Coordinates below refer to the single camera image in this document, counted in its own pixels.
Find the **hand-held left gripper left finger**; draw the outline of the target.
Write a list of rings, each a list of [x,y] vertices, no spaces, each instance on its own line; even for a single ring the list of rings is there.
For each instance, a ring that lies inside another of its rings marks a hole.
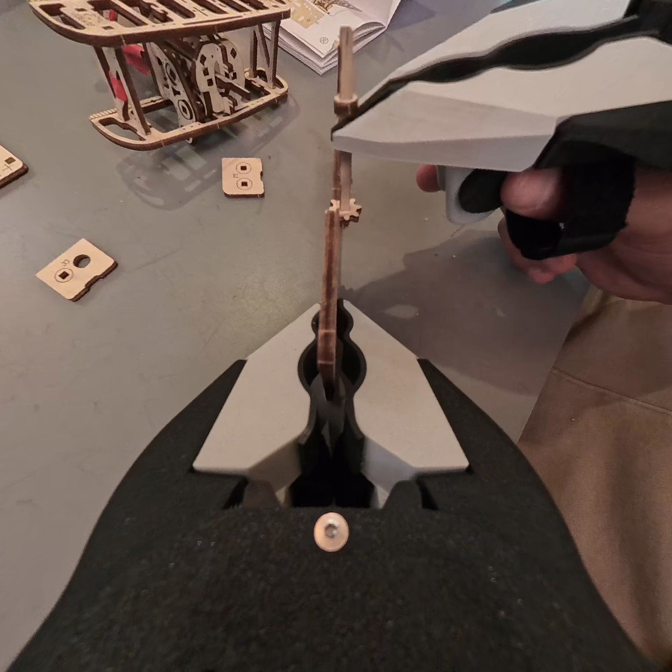
[[[306,429],[310,395],[298,363],[315,339],[314,304],[245,361],[193,463],[199,473],[244,476],[269,483],[282,504],[300,474],[298,438]]]

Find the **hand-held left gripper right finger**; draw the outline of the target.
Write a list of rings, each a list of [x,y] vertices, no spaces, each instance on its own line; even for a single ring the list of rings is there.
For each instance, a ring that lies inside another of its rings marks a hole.
[[[343,306],[353,319],[350,340],[365,359],[353,401],[364,435],[362,472],[378,509],[396,483],[462,473],[469,462],[415,354],[349,301]]]

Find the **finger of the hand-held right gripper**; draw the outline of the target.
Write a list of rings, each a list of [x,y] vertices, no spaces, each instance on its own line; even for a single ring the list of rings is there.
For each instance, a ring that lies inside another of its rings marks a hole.
[[[518,172],[566,119],[670,99],[671,46],[637,37],[554,68],[410,82],[335,130],[332,142],[380,159]]]
[[[554,68],[638,37],[671,43],[670,1],[513,2],[401,66],[364,101],[380,102],[416,81],[453,83],[496,68]]]

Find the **wooden axle with small gear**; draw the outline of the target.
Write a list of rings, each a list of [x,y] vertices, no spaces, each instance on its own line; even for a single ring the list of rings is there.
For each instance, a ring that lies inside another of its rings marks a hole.
[[[352,28],[341,26],[338,44],[337,94],[334,98],[334,113],[339,121],[356,111],[357,95],[353,59],[354,33]],[[352,159],[351,154],[341,150],[333,152],[332,200],[337,211],[338,223],[348,226],[357,222],[360,206],[351,195]]]

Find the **wooden model part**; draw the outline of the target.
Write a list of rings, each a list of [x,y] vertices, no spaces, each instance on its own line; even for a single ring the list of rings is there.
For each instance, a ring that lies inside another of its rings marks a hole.
[[[327,400],[331,400],[337,374],[337,303],[341,279],[342,226],[339,207],[326,211],[321,306],[318,314],[316,365]]]

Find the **person's right hand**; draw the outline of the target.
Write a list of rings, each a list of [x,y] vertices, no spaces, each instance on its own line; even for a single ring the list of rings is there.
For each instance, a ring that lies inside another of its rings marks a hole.
[[[511,173],[500,197],[506,210],[536,220],[557,221],[563,214],[560,169]],[[639,165],[626,227],[608,247],[546,260],[522,256],[506,224],[498,232],[512,264],[537,284],[574,268],[598,289],[626,300],[671,304],[671,173]]]

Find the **model instruction booklet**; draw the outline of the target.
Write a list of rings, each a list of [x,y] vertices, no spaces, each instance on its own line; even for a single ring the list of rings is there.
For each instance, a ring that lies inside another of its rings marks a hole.
[[[279,46],[319,75],[337,65],[342,26],[353,30],[353,51],[388,28],[400,1],[289,1]]]

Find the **person's tan trousers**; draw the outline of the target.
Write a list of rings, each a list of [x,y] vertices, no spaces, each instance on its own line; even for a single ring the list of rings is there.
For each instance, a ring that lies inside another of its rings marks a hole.
[[[671,307],[591,288],[519,439],[601,597],[671,670]]]

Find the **wooden plate with two holes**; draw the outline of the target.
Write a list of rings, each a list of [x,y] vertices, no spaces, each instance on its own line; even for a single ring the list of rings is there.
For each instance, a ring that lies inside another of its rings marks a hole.
[[[258,157],[224,157],[222,190],[229,198],[264,197],[263,163]]]

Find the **wooden plate with round hole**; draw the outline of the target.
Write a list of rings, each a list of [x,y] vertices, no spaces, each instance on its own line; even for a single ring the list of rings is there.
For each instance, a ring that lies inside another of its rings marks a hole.
[[[76,302],[117,266],[112,257],[87,239],[80,239],[36,273],[36,277],[66,300]]]

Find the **wooden biplane model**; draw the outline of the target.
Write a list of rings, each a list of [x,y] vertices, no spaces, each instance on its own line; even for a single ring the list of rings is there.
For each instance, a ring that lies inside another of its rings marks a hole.
[[[221,130],[287,99],[277,72],[287,1],[29,1],[91,46],[114,108],[89,117],[113,144],[149,151]]]

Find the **wooden plate piece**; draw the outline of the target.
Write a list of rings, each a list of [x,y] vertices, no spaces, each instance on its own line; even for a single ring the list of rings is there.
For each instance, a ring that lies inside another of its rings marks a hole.
[[[1,189],[8,186],[28,172],[28,166],[3,145],[0,146],[1,155]]]

